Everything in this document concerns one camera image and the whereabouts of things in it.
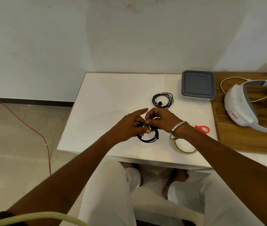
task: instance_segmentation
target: coiled black cable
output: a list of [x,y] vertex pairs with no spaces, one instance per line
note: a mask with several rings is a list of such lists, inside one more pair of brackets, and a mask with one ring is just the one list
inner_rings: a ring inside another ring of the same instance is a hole
[[[162,106],[162,102],[156,102],[155,99],[159,96],[165,96],[168,98],[168,103],[165,106]],[[173,104],[173,95],[171,93],[165,92],[165,93],[158,93],[156,95],[153,96],[152,98],[152,103],[154,104],[155,107],[158,108],[166,108],[169,109],[170,106]]]
[[[143,126],[144,126],[143,123],[139,123],[136,127],[143,127]],[[155,132],[155,135],[154,135],[154,137],[152,139],[150,139],[150,140],[142,140],[142,136],[140,136],[139,134],[136,135],[144,143],[153,143],[154,141],[156,141],[158,139],[158,129],[156,127],[150,126],[150,125],[149,125],[149,127],[152,128],[154,130],[154,132]]]

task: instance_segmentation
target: red sticker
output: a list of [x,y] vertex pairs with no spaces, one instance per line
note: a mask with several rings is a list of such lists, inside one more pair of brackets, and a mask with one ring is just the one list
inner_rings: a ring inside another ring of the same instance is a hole
[[238,117],[236,116],[235,113],[232,113],[232,115],[233,115],[233,117],[234,117],[235,119],[238,119]]

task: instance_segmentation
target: red scissors handle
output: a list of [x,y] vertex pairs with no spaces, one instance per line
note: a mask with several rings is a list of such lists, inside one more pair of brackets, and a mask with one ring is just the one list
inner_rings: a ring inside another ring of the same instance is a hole
[[197,126],[197,125],[195,125],[195,128],[196,128],[197,130],[199,130],[199,131],[205,133],[205,134],[207,134],[207,133],[210,132],[210,129],[209,129],[209,127],[207,127],[207,126]]

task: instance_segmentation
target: plastic container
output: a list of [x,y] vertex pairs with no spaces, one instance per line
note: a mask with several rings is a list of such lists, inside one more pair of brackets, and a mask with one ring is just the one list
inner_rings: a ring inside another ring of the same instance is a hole
[[214,75],[206,71],[184,71],[182,73],[182,95],[193,101],[213,100],[216,95]]

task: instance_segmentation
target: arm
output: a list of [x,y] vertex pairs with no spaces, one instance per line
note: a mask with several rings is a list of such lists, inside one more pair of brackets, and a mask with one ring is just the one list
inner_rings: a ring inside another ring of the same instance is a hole
[[[151,109],[145,119],[146,124],[168,133],[182,121],[169,110],[160,108]],[[224,146],[188,124],[180,125],[174,136],[192,144],[248,209],[267,225],[266,166]]]
[[[124,116],[94,144],[31,190],[7,211],[15,215],[45,211],[67,214],[100,161],[113,146],[137,134],[150,133],[148,127],[135,127],[144,122],[140,115],[147,110],[141,109]],[[29,226],[54,226],[60,222],[56,219],[41,219],[26,223]]]

